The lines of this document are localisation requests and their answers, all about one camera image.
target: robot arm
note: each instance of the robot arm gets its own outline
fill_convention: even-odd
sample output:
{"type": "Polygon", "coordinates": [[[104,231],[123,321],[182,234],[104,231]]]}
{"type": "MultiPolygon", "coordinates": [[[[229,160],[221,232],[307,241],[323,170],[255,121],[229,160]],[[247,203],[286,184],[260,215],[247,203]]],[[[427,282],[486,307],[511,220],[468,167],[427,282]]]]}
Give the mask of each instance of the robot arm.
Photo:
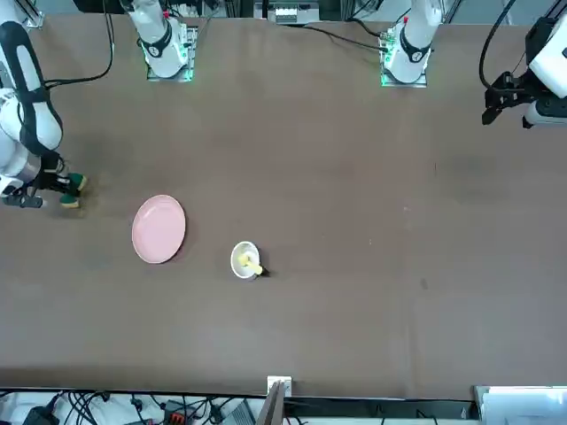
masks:
{"type": "MultiPolygon", "coordinates": [[[[515,1],[510,0],[505,12],[515,1]]],[[[557,0],[526,35],[528,69],[517,78],[507,71],[493,84],[485,81],[482,67],[489,37],[479,67],[481,81],[486,86],[483,124],[491,124],[504,109],[519,104],[530,104],[523,118],[524,128],[567,124],[567,14],[561,16],[565,7],[565,0],[557,0]]]]}
{"type": "Polygon", "coordinates": [[[408,18],[396,23],[392,58],[385,69],[399,82],[413,83],[421,77],[431,53],[431,42],[443,11],[439,0],[412,0],[408,18]]]}
{"type": "Polygon", "coordinates": [[[12,0],[0,0],[0,66],[9,77],[4,86],[12,86],[0,89],[0,196],[6,197],[35,179],[62,137],[61,118],[12,0]]]}
{"type": "Polygon", "coordinates": [[[120,0],[140,36],[145,60],[160,78],[176,75],[189,61],[187,28],[175,18],[165,18],[159,0],[120,0]]]}

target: white bracket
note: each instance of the white bracket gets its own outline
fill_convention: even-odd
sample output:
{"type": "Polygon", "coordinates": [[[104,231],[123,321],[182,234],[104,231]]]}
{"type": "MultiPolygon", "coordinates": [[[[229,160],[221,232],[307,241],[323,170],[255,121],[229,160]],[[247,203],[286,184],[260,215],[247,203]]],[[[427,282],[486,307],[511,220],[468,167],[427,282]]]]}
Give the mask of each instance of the white bracket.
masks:
{"type": "Polygon", "coordinates": [[[285,397],[291,397],[291,376],[268,376],[268,389],[266,390],[266,394],[269,393],[270,388],[275,383],[283,383],[283,387],[285,389],[285,397]]]}

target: yellow object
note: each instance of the yellow object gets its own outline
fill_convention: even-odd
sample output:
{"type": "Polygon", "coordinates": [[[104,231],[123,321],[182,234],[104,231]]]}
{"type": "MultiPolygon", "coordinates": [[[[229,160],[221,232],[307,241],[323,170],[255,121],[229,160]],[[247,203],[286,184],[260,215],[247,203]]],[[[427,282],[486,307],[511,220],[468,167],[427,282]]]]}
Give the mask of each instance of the yellow object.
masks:
{"type": "Polygon", "coordinates": [[[83,176],[82,180],[81,180],[81,184],[79,185],[77,190],[81,191],[81,190],[85,189],[85,186],[87,185],[88,181],[89,181],[89,179],[87,177],[83,176]]]}
{"type": "Polygon", "coordinates": [[[240,266],[242,267],[250,267],[252,271],[258,276],[260,276],[264,271],[264,269],[259,264],[252,262],[252,259],[248,254],[242,254],[240,257],[238,257],[238,263],[240,263],[240,266]]]}

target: black cable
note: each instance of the black cable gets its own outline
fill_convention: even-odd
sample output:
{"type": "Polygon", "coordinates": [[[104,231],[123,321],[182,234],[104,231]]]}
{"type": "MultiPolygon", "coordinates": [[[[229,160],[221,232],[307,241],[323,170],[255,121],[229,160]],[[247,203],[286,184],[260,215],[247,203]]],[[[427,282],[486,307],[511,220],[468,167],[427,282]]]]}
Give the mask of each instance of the black cable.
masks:
{"type": "Polygon", "coordinates": [[[485,78],[485,58],[486,52],[488,51],[488,46],[490,45],[490,41],[492,41],[496,30],[498,29],[504,18],[506,18],[506,15],[508,15],[509,10],[515,2],[516,0],[509,0],[508,4],[506,4],[506,7],[494,23],[492,29],[490,30],[490,33],[488,33],[488,36],[486,37],[485,45],[482,48],[482,51],[480,53],[480,60],[478,61],[478,77],[480,78],[480,82],[482,82],[483,86],[485,86],[488,91],[491,91],[495,95],[498,95],[499,93],[515,93],[524,91],[524,89],[495,89],[485,78]]]}
{"type": "Polygon", "coordinates": [[[292,416],[292,418],[298,422],[298,425],[305,425],[306,423],[309,423],[308,421],[302,422],[298,416],[292,416]]]}
{"type": "Polygon", "coordinates": [[[435,422],[435,425],[438,425],[437,423],[437,418],[432,415],[432,416],[427,416],[425,413],[423,413],[421,410],[416,409],[416,418],[422,417],[424,419],[433,419],[433,422],[435,422]]]}
{"type": "Polygon", "coordinates": [[[181,396],[183,400],[183,425],[187,425],[187,402],[185,401],[185,396],[181,396]]]}
{"type": "Polygon", "coordinates": [[[108,66],[106,69],[92,77],[85,77],[85,78],[71,78],[71,79],[55,79],[55,80],[46,80],[44,85],[47,90],[51,90],[57,86],[64,86],[67,84],[75,84],[78,82],[89,82],[94,80],[99,80],[103,78],[105,75],[108,74],[110,68],[113,66],[114,60],[114,24],[113,24],[113,16],[106,11],[106,0],[102,0],[103,2],[103,13],[105,15],[105,23],[106,23],[106,34],[108,35],[108,43],[110,47],[110,60],[108,61],[108,66]]]}
{"type": "Polygon", "coordinates": [[[209,400],[209,403],[211,405],[211,411],[209,412],[209,417],[206,418],[206,421],[204,421],[201,425],[206,425],[208,422],[211,422],[213,425],[219,425],[220,422],[214,421],[214,417],[213,417],[213,407],[220,413],[222,413],[222,408],[227,405],[230,401],[234,400],[234,397],[230,397],[226,400],[224,400],[222,403],[220,403],[218,406],[215,406],[213,404],[212,400],[209,400]]]}
{"type": "Polygon", "coordinates": [[[512,70],[512,74],[517,70],[517,68],[520,66],[520,64],[522,63],[522,59],[525,57],[525,52],[522,55],[522,57],[520,58],[520,60],[517,61],[516,66],[514,66],[514,69],[512,70]]]}
{"type": "Polygon", "coordinates": [[[347,22],[356,22],[358,25],[360,25],[362,27],[362,29],[364,29],[364,31],[366,31],[367,33],[369,33],[370,35],[374,35],[375,37],[379,37],[382,33],[380,31],[375,32],[372,31],[370,28],[368,28],[366,26],[366,24],[364,22],[362,22],[360,19],[358,18],[349,18],[347,20],[347,22]]]}
{"type": "Polygon", "coordinates": [[[360,11],[364,10],[364,8],[366,6],[368,6],[370,4],[370,2],[372,2],[373,0],[367,0],[367,2],[365,4],[363,4],[361,7],[358,8],[358,11],[356,11],[355,13],[353,13],[347,20],[354,18],[356,15],[359,14],[360,11]]]}
{"type": "Polygon", "coordinates": [[[92,401],[96,398],[96,397],[101,397],[100,393],[94,393],[92,396],[90,396],[88,399],[85,398],[85,404],[84,404],[84,412],[86,415],[88,415],[88,417],[95,423],[97,423],[97,421],[95,420],[94,415],[92,414],[92,412],[90,411],[90,403],[92,403],[92,401]]]}
{"type": "Polygon", "coordinates": [[[75,392],[69,393],[68,400],[69,400],[69,403],[71,404],[71,412],[69,412],[69,415],[66,417],[66,421],[68,421],[69,417],[71,416],[71,413],[73,411],[75,411],[75,412],[77,412],[77,419],[75,421],[75,424],[78,425],[84,419],[86,419],[87,422],[90,423],[91,425],[97,425],[95,418],[92,417],[92,413],[89,414],[90,410],[85,410],[85,406],[87,406],[87,403],[89,403],[95,397],[95,395],[93,394],[91,399],[89,401],[87,401],[87,400],[85,400],[87,394],[88,393],[82,393],[80,396],[78,396],[77,393],[75,393],[75,392]]]}
{"type": "Polygon", "coordinates": [[[409,13],[409,11],[411,11],[411,7],[410,7],[409,9],[407,9],[405,12],[403,12],[403,13],[395,20],[394,24],[397,24],[398,22],[400,22],[401,19],[409,13]]]}
{"type": "Polygon", "coordinates": [[[134,397],[134,394],[130,394],[130,404],[136,409],[136,414],[138,415],[138,418],[140,419],[141,423],[148,423],[146,421],[146,419],[144,419],[142,417],[142,414],[140,413],[140,411],[142,410],[142,402],[140,400],[138,400],[136,397],[134,397]]]}
{"type": "Polygon", "coordinates": [[[153,402],[154,402],[156,405],[158,405],[158,407],[159,407],[161,410],[166,410],[166,407],[164,406],[164,404],[163,404],[163,403],[160,403],[158,400],[156,400],[156,398],[153,396],[153,394],[150,394],[150,397],[151,397],[151,399],[153,400],[153,402]]]}
{"type": "Polygon", "coordinates": [[[373,46],[372,44],[366,44],[365,42],[357,42],[356,40],[351,40],[350,38],[343,37],[342,35],[333,34],[329,31],[324,30],[324,29],[315,28],[315,27],[303,27],[303,28],[304,29],[311,29],[312,31],[317,31],[318,33],[323,33],[323,34],[329,35],[331,37],[338,38],[339,40],[343,40],[343,41],[348,42],[348,43],[356,44],[357,46],[366,47],[367,49],[380,50],[380,51],[383,51],[383,52],[388,51],[388,49],[386,49],[385,47],[373,46]]]}

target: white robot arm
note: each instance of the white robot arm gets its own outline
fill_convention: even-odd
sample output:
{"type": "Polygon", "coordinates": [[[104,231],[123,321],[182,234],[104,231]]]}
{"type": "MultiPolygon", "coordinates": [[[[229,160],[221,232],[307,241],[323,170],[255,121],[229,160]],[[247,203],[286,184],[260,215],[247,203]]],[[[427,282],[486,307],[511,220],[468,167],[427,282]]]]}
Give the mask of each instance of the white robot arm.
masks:
{"type": "Polygon", "coordinates": [[[408,18],[396,23],[393,29],[392,57],[384,64],[393,78],[410,84],[421,77],[441,20],[440,0],[412,0],[408,18]]]}
{"type": "Polygon", "coordinates": [[[0,0],[0,65],[9,77],[4,85],[12,85],[0,89],[0,196],[7,197],[34,181],[62,137],[61,118],[11,0],[0,0]]]}
{"type": "Polygon", "coordinates": [[[158,77],[173,77],[187,65],[185,24],[175,18],[166,19],[159,0],[120,0],[120,3],[134,22],[148,66],[158,77]]]}

